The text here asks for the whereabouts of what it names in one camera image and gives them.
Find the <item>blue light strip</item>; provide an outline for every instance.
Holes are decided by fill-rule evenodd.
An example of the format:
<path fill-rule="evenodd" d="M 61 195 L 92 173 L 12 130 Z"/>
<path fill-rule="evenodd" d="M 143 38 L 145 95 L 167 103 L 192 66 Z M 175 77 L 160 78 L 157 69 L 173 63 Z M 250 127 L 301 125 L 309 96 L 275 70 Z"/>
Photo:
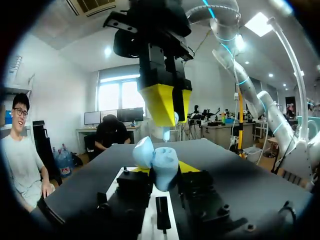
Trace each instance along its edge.
<path fill-rule="evenodd" d="M 232 55 L 230 49 L 229 49 L 226 45 L 224 45 L 223 43 L 220 43 L 220 44 L 221 44 L 222 46 L 224 46 L 224 48 L 230 53 L 231 57 L 234 58 L 234 56 Z"/>
<path fill-rule="evenodd" d="M 207 0 L 202 0 L 202 1 L 203 1 L 203 3 L 204 3 L 207 7 L 209 6 L 209 4 L 208 4 Z M 212 11 L 212 9 L 211 9 L 211 8 L 208 8 L 208 10 L 209 10 L 209 12 L 210 12 L 210 14 L 211 14 L 212 18 L 213 18 L 213 19 L 215 19 L 215 18 L 216 18 L 216 16 L 215 16 L 215 14 L 214 14 L 214 11 Z"/>
<path fill-rule="evenodd" d="M 263 106 L 264 112 L 267 113 L 266 106 L 264 105 L 264 103 L 262 102 L 262 100 L 261 100 L 260 98 L 259 98 L 259 100 L 260 100 L 260 102 L 261 102 L 261 104 L 262 104 L 262 106 Z"/>
<path fill-rule="evenodd" d="M 285 122 L 283 121 L 273 132 L 273 134 L 275 135 L 276 132 L 279 130 L 279 128 L 284 124 Z"/>
<path fill-rule="evenodd" d="M 217 39 L 221 40 L 221 41 L 230 42 L 230 41 L 236 39 L 237 35 L 235 35 L 234 38 L 231 38 L 231 39 L 229 39 L 229 40 L 222 39 L 222 38 L 220 38 L 220 37 L 218 37 L 218 36 L 215 36 L 215 37 L 216 37 Z"/>
<path fill-rule="evenodd" d="M 244 81 L 240 82 L 240 83 L 239 83 L 239 85 L 244 84 L 246 81 L 248 81 L 248 80 L 249 80 L 249 78 L 250 78 L 250 77 L 248 76 L 248 78 L 247 78 L 246 80 L 244 80 Z"/>

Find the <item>black shirt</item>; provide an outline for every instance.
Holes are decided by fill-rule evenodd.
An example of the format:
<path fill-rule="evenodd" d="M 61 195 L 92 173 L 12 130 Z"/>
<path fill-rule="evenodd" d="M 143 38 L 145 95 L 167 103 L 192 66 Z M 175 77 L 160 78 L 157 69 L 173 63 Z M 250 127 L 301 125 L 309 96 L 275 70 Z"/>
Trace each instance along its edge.
<path fill-rule="evenodd" d="M 95 141 L 106 148 L 110 148 L 112 144 L 124 144 L 128 138 L 126 126 L 121 121 L 113 124 L 102 122 L 96 129 Z"/>

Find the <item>yellow pole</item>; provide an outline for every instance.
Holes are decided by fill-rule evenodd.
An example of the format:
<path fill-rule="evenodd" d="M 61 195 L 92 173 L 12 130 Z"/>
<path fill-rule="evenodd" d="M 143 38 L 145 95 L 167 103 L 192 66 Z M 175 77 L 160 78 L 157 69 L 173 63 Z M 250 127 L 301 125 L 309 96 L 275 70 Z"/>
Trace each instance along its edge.
<path fill-rule="evenodd" d="M 241 94 L 240 87 L 238 87 L 238 95 L 239 95 L 239 143 L 238 143 L 238 150 L 242 149 L 242 138 L 244 133 L 244 99 Z M 244 158 L 245 155 L 243 153 L 239 154 L 240 157 Z"/>

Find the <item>black table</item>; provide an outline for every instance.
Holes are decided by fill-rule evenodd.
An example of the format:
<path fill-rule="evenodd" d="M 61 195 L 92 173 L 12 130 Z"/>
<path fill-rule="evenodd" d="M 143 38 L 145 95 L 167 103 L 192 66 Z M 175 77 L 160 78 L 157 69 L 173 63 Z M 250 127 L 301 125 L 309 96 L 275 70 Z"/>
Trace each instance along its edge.
<path fill-rule="evenodd" d="M 121 167 L 133 167 L 130 144 L 114 145 L 96 157 L 64 182 L 45 199 L 60 217 L 68 219 L 79 212 L 97 207 L 97 192 L 107 192 Z M 255 222 L 269 211 L 278 211 L 286 201 L 292 201 L 299 216 L 312 194 L 285 179 L 241 159 L 234 153 L 208 141 L 191 140 L 155 143 L 155 148 L 172 147 L 180 161 L 199 170 L 207 170 L 223 200 L 230 205 L 233 220 L 245 217 Z M 177 225 L 184 222 L 175 214 Z M 43 224 L 48 223 L 36 208 L 32 215 Z"/>

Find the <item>office chair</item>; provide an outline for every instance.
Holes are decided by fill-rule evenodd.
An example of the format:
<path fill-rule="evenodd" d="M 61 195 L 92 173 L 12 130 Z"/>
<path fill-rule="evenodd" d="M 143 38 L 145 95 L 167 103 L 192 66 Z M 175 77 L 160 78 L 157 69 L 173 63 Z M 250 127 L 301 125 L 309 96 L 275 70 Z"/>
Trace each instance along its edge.
<path fill-rule="evenodd" d="M 97 154 L 95 153 L 95 148 L 96 148 L 95 141 L 96 141 L 96 134 L 90 134 L 84 137 L 85 151 L 88 154 L 90 162 L 97 156 Z"/>

